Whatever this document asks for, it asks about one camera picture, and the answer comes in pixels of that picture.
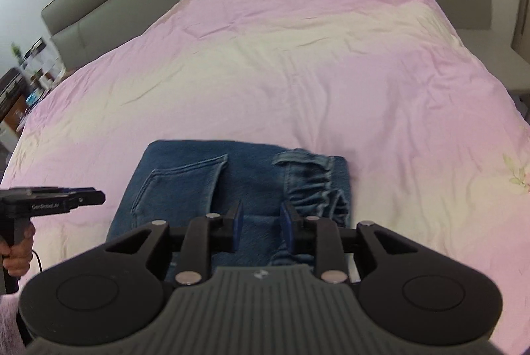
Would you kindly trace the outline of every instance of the wrinkled fabric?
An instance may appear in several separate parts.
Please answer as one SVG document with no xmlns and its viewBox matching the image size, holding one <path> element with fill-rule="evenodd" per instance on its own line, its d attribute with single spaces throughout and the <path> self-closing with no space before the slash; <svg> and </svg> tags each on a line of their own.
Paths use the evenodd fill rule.
<svg viewBox="0 0 530 355">
<path fill-rule="evenodd" d="M 105 241 L 156 140 L 345 157 L 352 223 L 486 273 L 503 294 L 493 343 L 530 346 L 530 127 L 434 0 L 182 0 L 73 74 L 31 113 L 2 183 L 107 195 L 35 219 L 45 267 Z"/>
<path fill-rule="evenodd" d="M 18 301 L 14 297 L 0 297 L 0 353 L 22 355 L 25 351 L 17 327 Z"/>
<path fill-rule="evenodd" d="M 187 226 L 195 217 L 224 214 L 241 201 L 239 249 L 213 255 L 213 268 L 312 266 L 311 255 L 287 252 L 280 206 L 290 201 L 302 217 L 325 217 L 345 227 L 350 196 L 348 164 L 339 156 L 234 141 L 156 141 L 125 189 L 107 240 L 158 219 Z M 173 279 L 177 262 L 174 254 L 168 280 Z"/>
</svg>

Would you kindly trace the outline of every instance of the logo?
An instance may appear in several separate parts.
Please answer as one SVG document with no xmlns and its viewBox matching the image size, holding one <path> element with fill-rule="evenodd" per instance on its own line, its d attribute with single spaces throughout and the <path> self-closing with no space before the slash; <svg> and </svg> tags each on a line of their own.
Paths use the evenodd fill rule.
<svg viewBox="0 0 530 355">
<path fill-rule="evenodd" d="M 53 204 L 33 204 L 31 206 L 31 210 L 57 209 L 58 207 L 59 207 L 58 202 L 55 202 Z"/>
<path fill-rule="evenodd" d="M 268 275 L 269 275 L 269 272 L 267 270 L 259 270 L 259 271 L 254 272 L 254 277 L 260 280 L 263 280 Z"/>
</svg>

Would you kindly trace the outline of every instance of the handle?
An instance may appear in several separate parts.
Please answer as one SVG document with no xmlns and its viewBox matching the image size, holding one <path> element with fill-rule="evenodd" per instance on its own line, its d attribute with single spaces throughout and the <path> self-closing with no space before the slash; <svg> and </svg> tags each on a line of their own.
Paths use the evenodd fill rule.
<svg viewBox="0 0 530 355">
<path fill-rule="evenodd" d="M 29 218 L 0 219 L 0 240 L 5 241 L 9 247 L 19 244 L 24 239 L 24 231 L 29 224 Z M 0 255 L 0 295 L 16 293 L 19 290 L 18 279 L 7 272 L 3 262 L 4 257 Z"/>
</svg>

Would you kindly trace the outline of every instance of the metal screw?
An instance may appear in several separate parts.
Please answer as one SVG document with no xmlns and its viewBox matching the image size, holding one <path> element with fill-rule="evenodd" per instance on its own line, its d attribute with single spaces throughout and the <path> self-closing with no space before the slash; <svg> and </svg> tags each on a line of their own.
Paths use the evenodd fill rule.
<svg viewBox="0 0 530 355">
<path fill-rule="evenodd" d="M 183 285 L 198 284 L 202 280 L 202 276 L 197 271 L 181 271 L 175 276 L 177 283 Z"/>
<path fill-rule="evenodd" d="M 348 280 L 348 275 L 340 270 L 327 270 L 324 271 L 320 278 L 326 283 L 343 283 Z"/>
</svg>

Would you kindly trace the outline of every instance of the black handheld device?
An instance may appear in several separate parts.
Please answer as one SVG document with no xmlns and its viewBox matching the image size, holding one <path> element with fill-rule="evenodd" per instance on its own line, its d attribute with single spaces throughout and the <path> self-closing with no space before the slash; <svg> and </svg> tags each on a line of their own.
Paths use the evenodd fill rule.
<svg viewBox="0 0 530 355">
<path fill-rule="evenodd" d="M 0 191 L 0 239 L 9 247 L 24 239 L 24 231 L 35 216 L 68 213 L 79 206 L 103 204 L 105 195 L 93 187 L 16 187 Z M 19 290 L 17 278 L 3 268 L 0 255 L 0 295 Z"/>
</svg>

